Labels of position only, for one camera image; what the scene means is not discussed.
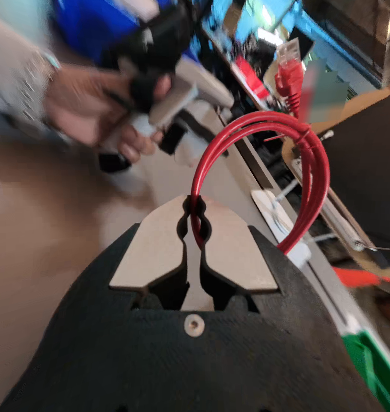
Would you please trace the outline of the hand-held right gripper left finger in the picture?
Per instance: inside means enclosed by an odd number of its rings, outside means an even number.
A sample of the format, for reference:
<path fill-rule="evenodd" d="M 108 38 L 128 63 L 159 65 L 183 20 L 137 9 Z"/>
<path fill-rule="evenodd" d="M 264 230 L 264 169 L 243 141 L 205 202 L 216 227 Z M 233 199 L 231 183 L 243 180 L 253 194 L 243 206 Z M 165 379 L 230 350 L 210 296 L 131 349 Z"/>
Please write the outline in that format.
<path fill-rule="evenodd" d="M 186 284 L 186 201 L 180 195 L 143 219 L 110 280 L 111 289 L 143 294 Z"/>

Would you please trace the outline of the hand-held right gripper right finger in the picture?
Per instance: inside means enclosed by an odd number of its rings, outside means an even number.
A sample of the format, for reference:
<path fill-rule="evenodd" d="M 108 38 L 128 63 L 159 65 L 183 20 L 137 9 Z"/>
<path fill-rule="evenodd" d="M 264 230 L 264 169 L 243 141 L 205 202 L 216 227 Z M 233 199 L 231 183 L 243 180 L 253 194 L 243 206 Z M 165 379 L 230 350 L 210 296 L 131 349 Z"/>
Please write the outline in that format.
<path fill-rule="evenodd" d="M 200 272 L 245 293 L 279 289 L 247 223 L 212 198 L 199 199 L 203 224 Z"/>

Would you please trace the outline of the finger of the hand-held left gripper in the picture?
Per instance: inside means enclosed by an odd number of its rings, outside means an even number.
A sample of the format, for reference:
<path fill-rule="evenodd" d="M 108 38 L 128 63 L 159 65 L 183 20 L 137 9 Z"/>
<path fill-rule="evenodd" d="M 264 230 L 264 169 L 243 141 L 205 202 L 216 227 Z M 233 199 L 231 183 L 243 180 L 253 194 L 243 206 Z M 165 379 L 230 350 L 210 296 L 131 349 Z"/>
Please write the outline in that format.
<path fill-rule="evenodd" d="M 184 80 L 198 90 L 198 96 L 213 106 L 232 108 L 234 98 L 226 86 L 211 72 L 195 61 L 178 61 L 176 74 L 180 80 Z"/>
<path fill-rule="evenodd" d="M 169 126 L 175 116 L 198 96 L 198 88 L 186 80 L 174 80 L 166 97 L 149 112 L 149 125 Z"/>

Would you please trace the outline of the blue storage bin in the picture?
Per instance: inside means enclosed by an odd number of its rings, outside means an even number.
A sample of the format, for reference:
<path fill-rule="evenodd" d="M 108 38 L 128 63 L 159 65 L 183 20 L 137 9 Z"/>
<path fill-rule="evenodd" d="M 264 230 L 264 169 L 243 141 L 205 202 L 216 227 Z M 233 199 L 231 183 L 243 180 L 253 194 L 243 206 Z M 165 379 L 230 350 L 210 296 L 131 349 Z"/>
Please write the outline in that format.
<path fill-rule="evenodd" d="M 65 42 L 101 67 L 103 49 L 140 28 L 175 2 L 192 1 L 59 0 L 53 1 L 53 6 L 56 25 Z M 194 33 L 202 16 L 195 7 L 198 23 Z"/>

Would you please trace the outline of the green storage bin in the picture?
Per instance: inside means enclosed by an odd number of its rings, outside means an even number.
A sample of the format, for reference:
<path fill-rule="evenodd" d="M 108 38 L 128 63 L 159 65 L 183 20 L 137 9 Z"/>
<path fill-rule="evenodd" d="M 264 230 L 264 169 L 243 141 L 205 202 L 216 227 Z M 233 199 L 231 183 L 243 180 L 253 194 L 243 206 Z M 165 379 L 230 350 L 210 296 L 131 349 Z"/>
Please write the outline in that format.
<path fill-rule="evenodd" d="M 370 389 L 390 412 L 390 360 L 371 334 L 362 330 L 355 334 L 342 335 L 352 363 Z"/>

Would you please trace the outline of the person's left forearm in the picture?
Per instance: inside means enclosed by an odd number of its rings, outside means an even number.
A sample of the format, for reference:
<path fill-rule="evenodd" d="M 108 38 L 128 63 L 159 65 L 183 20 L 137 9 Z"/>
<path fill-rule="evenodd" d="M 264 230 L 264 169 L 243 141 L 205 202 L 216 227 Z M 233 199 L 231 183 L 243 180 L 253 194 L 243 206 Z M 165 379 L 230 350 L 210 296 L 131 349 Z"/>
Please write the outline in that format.
<path fill-rule="evenodd" d="M 0 19 L 0 114 L 30 136 L 48 130 L 43 100 L 53 76 L 61 69 L 44 52 Z"/>

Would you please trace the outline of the person's left hand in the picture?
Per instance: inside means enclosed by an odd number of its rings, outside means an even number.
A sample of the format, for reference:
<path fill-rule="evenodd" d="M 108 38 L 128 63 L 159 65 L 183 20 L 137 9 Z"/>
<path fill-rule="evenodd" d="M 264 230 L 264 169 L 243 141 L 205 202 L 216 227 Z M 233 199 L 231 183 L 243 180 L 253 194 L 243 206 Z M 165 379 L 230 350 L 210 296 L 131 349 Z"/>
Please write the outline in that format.
<path fill-rule="evenodd" d="M 45 116 L 55 128 L 71 139 L 99 147 L 117 135 L 117 150 L 131 163 L 155 152 L 163 134 L 144 135 L 128 123 L 129 111 L 110 97 L 133 102 L 130 85 L 134 77 L 115 70 L 64 64 L 50 77 L 43 99 Z"/>

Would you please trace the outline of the red storage bin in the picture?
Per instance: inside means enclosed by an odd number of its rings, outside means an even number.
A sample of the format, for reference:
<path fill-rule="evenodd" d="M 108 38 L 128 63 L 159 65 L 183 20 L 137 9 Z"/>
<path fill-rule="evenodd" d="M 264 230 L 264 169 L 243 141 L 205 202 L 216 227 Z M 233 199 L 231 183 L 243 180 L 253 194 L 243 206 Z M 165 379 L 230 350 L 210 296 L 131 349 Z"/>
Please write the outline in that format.
<path fill-rule="evenodd" d="M 265 87 L 263 81 L 256 75 L 249 62 L 239 55 L 235 59 L 235 64 L 243 75 L 247 86 L 254 93 L 254 95 L 256 95 L 260 100 L 267 99 L 270 92 Z"/>

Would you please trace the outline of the white monitor stand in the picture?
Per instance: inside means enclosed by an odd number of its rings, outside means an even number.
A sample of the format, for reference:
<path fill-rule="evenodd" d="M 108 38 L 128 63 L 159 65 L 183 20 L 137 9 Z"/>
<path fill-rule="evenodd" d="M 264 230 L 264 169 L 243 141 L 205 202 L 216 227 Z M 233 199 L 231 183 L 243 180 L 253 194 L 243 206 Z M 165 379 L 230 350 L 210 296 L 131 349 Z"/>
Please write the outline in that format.
<path fill-rule="evenodd" d="M 278 243 L 282 242 L 294 226 L 294 222 L 280 204 L 284 197 L 277 197 L 268 189 L 252 190 L 251 197 L 276 241 Z M 290 250 L 287 257 L 296 267 L 302 269 L 311 258 L 307 241 L 300 240 Z"/>

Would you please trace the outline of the orange red object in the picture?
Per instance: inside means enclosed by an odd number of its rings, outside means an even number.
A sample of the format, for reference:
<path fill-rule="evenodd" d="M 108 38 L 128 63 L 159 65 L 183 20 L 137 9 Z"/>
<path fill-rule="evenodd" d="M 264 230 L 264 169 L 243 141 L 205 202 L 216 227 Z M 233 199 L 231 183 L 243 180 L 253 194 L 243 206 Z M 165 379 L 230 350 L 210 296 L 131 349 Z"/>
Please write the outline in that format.
<path fill-rule="evenodd" d="M 384 282 L 390 283 L 390 278 L 378 276 L 365 270 L 342 269 L 332 267 L 341 283 L 347 288 L 378 286 Z"/>

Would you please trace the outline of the large cardboard-backed monitor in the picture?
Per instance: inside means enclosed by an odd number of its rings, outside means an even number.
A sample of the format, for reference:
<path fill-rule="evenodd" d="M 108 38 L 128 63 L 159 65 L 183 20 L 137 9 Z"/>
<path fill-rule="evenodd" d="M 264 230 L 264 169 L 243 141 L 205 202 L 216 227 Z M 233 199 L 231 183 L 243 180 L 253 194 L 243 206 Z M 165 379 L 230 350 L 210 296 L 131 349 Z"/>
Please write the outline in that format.
<path fill-rule="evenodd" d="M 357 232 L 354 256 L 367 270 L 390 273 L 390 86 L 347 102 L 338 120 L 313 123 L 330 163 L 329 199 Z"/>

